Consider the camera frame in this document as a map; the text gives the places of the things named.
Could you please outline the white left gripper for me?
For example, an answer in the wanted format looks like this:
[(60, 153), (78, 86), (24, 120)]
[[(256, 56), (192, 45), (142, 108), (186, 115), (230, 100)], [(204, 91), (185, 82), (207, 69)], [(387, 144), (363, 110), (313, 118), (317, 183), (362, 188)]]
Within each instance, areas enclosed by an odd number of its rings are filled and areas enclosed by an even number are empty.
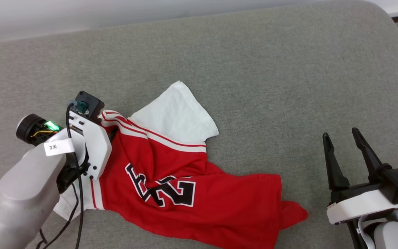
[(60, 127), (36, 114), (22, 118), (16, 128), (16, 137), (27, 144), (44, 151), (47, 157), (64, 155), (67, 166), (62, 177), (77, 178), (74, 169), (93, 180), (98, 180), (112, 152), (112, 145), (106, 130), (98, 119), (90, 119), (89, 113), (68, 112), (68, 127)]

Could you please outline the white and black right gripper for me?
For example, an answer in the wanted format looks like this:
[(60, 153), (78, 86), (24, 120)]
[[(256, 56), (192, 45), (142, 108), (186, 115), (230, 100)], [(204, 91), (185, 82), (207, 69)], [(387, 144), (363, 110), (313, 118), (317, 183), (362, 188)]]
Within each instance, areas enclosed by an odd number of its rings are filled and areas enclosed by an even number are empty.
[(357, 148), (362, 152), (368, 169), (370, 183), (350, 186), (344, 177), (334, 154), (334, 146), (328, 133), (322, 135), (328, 185), (331, 191), (327, 217), (330, 224), (343, 223), (361, 216), (398, 209), (398, 201), (391, 202), (380, 191), (382, 173), (392, 166), (382, 163), (358, 128), (352, 128)]

